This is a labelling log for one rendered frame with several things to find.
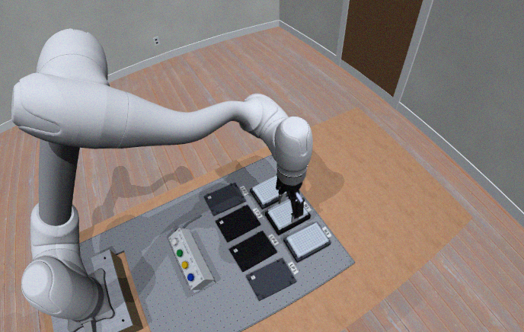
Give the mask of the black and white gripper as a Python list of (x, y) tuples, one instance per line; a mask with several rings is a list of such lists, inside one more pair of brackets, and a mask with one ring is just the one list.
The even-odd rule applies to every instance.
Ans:
[[(300, 194), (299, 189), (301, 186), (302, 186), (302, 182), (295, 186), (289, 186), (289, 185), (283, 184), (278, 177), (276, 180), (276, 189), (279, 191), (278, 192), (279, 193), (279, 202), (278, 203), (281, 204), (286, 201), (286, 193), (288, 194), (289, 200), (291, 202), (291, 206), (292, 206), (291, 223), (298, 221), (299, 217), (302, 216), (304, 212), (305, 198), (304, 197), (301, 198), (299, 195)], [(291, 197), (291, 196), (296, 196), (296, 197)]]

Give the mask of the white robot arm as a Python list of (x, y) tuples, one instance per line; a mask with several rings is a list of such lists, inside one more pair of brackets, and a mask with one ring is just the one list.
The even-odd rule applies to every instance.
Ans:
[(286, 185), (303, 182), (312, 156), (309, 124), (288, 117), (263, 94), (184, 113), (109, 87), (107, 78), (102, 45), (70, 28), (46, 41), (37, 72), (21, 78), (12, 92), (12, 122), (40, 139), (39, 203), (30, 217), (33, 261), (21, 289), (35, 309), (67, 319), (69, 332), (96, 332), (96, 322), (115, 315), (105, 271), (88, 275), (81, 261), (72, 204), (80, 148), (187, 144), (236, 121), (265, 142)]

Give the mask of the grey button panel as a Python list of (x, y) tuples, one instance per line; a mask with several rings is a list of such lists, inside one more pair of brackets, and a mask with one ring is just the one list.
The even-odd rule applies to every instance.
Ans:
[(183, 228), (176, 229), (168, 238), (190, 290), (194, 293), (216, 283), (190, 230), (186, 229), (189, 223), (199, 217), (201, 215), (190, 220)]

